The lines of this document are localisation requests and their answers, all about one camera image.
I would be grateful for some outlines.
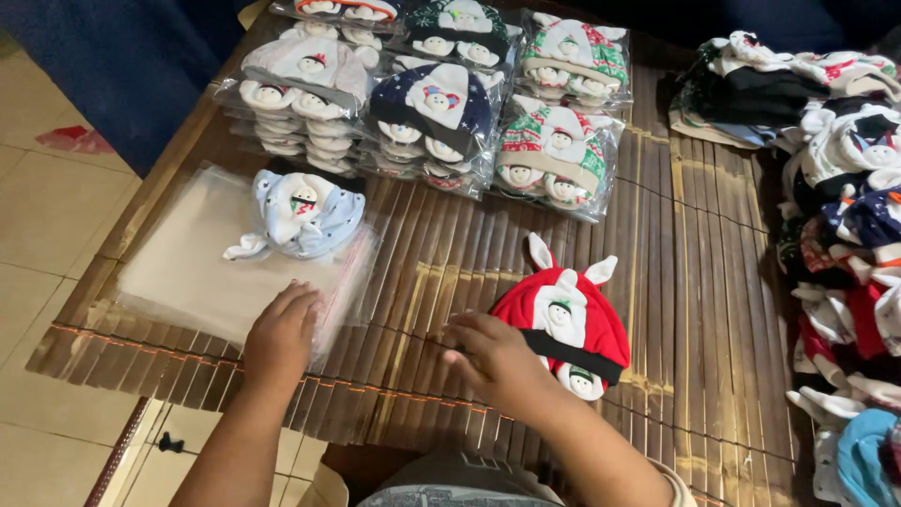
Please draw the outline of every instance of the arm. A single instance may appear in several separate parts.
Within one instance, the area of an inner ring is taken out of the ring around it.
[[[483,400],[548,441],[585,504],[672,504],[670,482],[557,382],[518,329],[488,315],[464,314],[451,318],[445,333],[466,347],[478,368],[453,350],[444,360]]]
[[[244,347],[244,384],[170,507],[269,505],[281,423],[309,361],[318,298],[292,281],[263,310]]]

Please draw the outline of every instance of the green patterned baby hat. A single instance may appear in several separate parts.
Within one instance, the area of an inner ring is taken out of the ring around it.
[[[406,19],[413,49],[433,56],[457,56],[486,67],[503,61],[523,29],[504,24],[497,9],[475,0],[437,0]]]
[[[606,174],[604,139],[597,131],[613,118],[582,115],[521,95],[513,101],[524,114],[501,137],[495,159],[499,183],[566,209],[590,200]]]
[[[574,19],[535,13],[542,28],[523,53],[523,72],[543,87],[576,95],[609,97],[629,82],[624,28],[591,26]]]

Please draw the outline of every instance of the left hand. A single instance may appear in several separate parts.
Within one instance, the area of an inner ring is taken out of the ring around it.
[[[247,335],[244,385],[264,392],[294,392],[310,362],[316,318],[322,309],[319,290],[291,281]]]

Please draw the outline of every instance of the woven mat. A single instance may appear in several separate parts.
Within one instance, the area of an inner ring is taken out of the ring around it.
[[[260,18],[226,68],[271,18]],[[770,232],[778,231],[780,168],[766,153],[671,133],[671,71],[690,64],[692,51],[641,34],[632,45],[635,104],[623,113],[629,126],[600,224],[369,180],[366,219],[382,236],[365,294],[371,325],[342,331],[323,374],[298,385],[286,427],[340,444],[465,448],[565,486],[539,436],[475,399],[439,359],[454,345],[438,332],[450,313],[488,310],[532,272],[524,238],[534,231],[565,267],[620,259],[603,293],[627,329],[632,367],[596,404],[605,419],[704,502],[813,502],[810,420],[784,396],[796,307]],[[113,304],[117,273],[202,161],[249,176],[266,165],[236,150],[214,90],[125,210],[28,370],[201,410],[224,410],[241,387],[240,351],[224,340]]]

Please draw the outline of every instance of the right hand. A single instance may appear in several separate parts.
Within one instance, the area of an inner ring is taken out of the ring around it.
[[[523,333],[499,318],[456,315],[444,333],[463,344],[475,364],[456,350],[445,352],[444,361],[479,398],[506,416],[540,429],[555,412],[555,404],[576,400],[526,345]]]

